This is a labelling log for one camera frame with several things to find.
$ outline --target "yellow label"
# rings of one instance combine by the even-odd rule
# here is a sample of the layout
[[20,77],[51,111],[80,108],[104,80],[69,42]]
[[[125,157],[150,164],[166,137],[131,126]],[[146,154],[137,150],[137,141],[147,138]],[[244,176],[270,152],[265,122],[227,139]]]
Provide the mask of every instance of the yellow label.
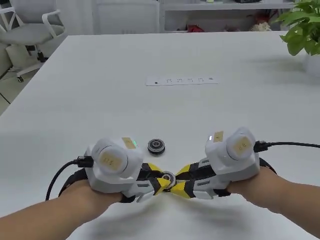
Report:
[[213,142],[222,142],[224,140],[224,131],[217,131],[214,133]]
[[117,171],[122,164],[122,160],[121,158],[118,158],[108,152],[104,152],[100,157],[100,163],[112,169],[113,171]]
[[134,145],[130,137],[123,137],[122,140],[127,149],[136,149],[136,146]]
[[246,136],[244,136],[235,143],[233,149],[236,152],[236,154],[241,155],[244,153],[245,150],[249,149],[250,147],[251,142]]

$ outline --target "plant pot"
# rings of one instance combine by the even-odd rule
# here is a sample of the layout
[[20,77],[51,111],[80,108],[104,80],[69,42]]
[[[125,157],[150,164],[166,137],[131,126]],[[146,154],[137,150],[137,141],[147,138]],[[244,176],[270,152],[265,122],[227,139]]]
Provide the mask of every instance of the plant pot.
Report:
[[307,74],[320,78],[320,55],[307,54],[303,68]]

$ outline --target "cable connector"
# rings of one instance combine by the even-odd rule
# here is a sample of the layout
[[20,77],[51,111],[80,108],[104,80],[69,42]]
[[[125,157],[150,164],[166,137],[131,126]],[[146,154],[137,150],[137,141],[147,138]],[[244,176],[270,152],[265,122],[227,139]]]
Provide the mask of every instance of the cable connector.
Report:
[[266,142],[266,141],[256,141],[253,147],[253,151],[255,153],[260,153],[260,152],[264,152],[267,151],[269,147],[271,147],[272,145],[270,144],[270,142]]
[[78,165],[79,168],[92,168],[94,166],[94,160],[91,156],[78,156],[74,160],[74,164]]

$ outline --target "white power strip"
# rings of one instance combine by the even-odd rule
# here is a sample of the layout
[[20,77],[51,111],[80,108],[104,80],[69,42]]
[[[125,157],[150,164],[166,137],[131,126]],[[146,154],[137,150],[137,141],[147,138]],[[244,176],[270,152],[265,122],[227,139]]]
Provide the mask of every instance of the white power strip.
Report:
[[211,76],[187,76],[187,77],[148,77],[147,86],[167,86],[167,85],[200,85],[218,84],[219,82]]

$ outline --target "metal ring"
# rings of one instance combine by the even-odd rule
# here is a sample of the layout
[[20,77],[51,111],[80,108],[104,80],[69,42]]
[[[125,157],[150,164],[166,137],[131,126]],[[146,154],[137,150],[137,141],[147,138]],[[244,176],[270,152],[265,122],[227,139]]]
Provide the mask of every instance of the metal ring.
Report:
[[170,171],[164,171],[162,178],[170,181],[169,186],[164,189],[165,192],[169,192],[177,184],[176,176]]
[[148,151],[153,155],[161,155],[165,150],[165,143],[161,139],[152,139],[148,142]]

